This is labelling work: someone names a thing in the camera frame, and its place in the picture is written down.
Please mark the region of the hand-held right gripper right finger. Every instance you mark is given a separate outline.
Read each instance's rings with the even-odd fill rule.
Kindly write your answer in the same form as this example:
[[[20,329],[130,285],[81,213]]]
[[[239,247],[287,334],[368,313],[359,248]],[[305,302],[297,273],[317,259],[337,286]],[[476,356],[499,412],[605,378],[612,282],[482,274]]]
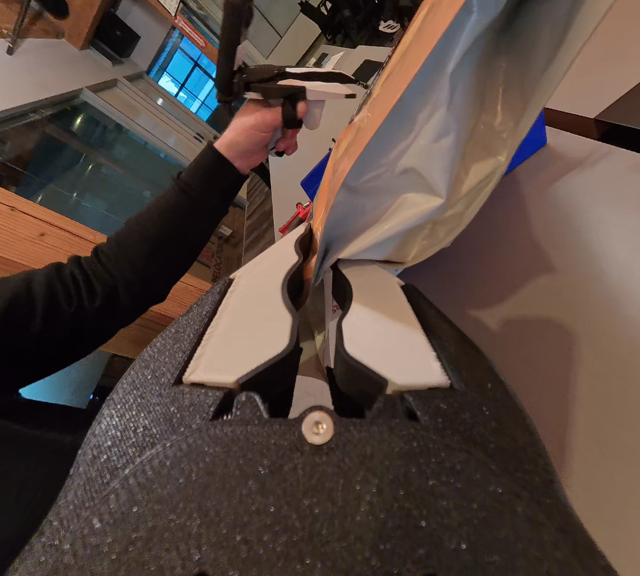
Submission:
[[[451,386],[396,275],[371,261],[339,260],[332,294],[340,308],[333,374],[347,396]]]

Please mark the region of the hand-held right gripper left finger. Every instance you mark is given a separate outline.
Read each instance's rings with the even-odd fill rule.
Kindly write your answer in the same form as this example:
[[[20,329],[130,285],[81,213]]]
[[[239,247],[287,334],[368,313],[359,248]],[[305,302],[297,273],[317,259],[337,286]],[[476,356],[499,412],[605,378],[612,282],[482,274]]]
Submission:
[[[294,306],[310,249],[303,223],[231,276],[182,382],[233,390],[278,390],[294,383],[298,338]]]

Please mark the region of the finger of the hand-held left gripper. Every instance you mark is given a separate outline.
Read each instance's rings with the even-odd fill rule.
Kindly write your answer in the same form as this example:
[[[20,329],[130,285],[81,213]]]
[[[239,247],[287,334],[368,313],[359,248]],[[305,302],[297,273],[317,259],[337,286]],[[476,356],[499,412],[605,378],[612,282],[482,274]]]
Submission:
[[[337,82],[286,78],[277,82],[276,85],[295,93],[301,93],[301,98],[307,101],[352,100],[356,98],[356,92],[347,85]]]
[[[327,68],[284,68],[284,79],[325,84],[369,85],[367,82],[359,80],[343,71]]]

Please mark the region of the toy building set bag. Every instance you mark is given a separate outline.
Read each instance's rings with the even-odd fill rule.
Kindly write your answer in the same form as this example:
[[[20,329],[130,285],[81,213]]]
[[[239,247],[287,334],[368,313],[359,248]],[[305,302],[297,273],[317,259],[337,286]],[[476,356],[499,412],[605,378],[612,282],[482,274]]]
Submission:
[[[614,1],[423,1],[332,150],[305,293],[339,259],[405,268],[449,246]]]

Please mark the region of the blue plastic bin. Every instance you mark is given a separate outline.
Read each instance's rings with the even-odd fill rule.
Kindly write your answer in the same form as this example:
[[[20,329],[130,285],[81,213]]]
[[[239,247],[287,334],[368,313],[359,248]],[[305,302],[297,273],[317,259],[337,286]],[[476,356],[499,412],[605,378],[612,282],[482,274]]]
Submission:
[[[544,112],[540,112],[532,127],[527,132],[525,138],[516,149],[506,171],[505,175],[512,172],[519,165],[523,164],[528,158],[537,153],[547,144],[547,131],[545,125]],[[326,171],[332,149],[330,148],[323,158],[309,171],[309,173],[300,181],[303,192],[308,197],[307,203],[302,203],[303,208],[307,208],[313,203],[314,198],[319,190],[321,181]]]

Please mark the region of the person's left forearm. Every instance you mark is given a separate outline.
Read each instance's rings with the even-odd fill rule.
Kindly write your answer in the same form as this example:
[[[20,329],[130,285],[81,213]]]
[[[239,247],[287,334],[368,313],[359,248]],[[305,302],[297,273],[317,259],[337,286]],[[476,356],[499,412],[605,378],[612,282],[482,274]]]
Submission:
[[[89,256],[2,277],[1,395],[75,364],[162,303],[246,179],[208,146]]]

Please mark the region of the person's left hand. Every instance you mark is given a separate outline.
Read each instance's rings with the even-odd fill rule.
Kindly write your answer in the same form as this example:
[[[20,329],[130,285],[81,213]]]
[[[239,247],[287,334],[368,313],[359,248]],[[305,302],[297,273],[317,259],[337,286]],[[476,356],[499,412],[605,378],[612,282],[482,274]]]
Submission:
[[[274,134],[280,132],[276,151],[292,155],[298,149],[298,129],[284,128],[282,108],[265,100],[248,100],[214,143],[238,172],[247,175],[269,155]]]

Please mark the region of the cardboard box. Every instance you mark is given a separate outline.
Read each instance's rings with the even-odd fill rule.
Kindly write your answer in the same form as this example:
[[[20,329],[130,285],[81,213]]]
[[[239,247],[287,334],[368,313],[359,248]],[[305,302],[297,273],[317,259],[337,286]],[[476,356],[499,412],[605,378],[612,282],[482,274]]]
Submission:
[[[224,221],[212,234],[188,273],[210,284],[230,276],[243,261],[244,221],[232,227]]]

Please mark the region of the red plastic object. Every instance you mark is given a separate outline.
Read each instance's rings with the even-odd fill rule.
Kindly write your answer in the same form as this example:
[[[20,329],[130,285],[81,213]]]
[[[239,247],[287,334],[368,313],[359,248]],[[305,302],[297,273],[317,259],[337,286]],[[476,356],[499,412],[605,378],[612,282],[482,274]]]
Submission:
[[[294,229],[298,228],[300,225],[309,221],[312,217],[313,211],[313,203],[312,201],[308,201],[306,203],[297,203],[296,210],[291,218],[283,224],[279,229],[278,233],[281,237],[289,235],[293,232]]]

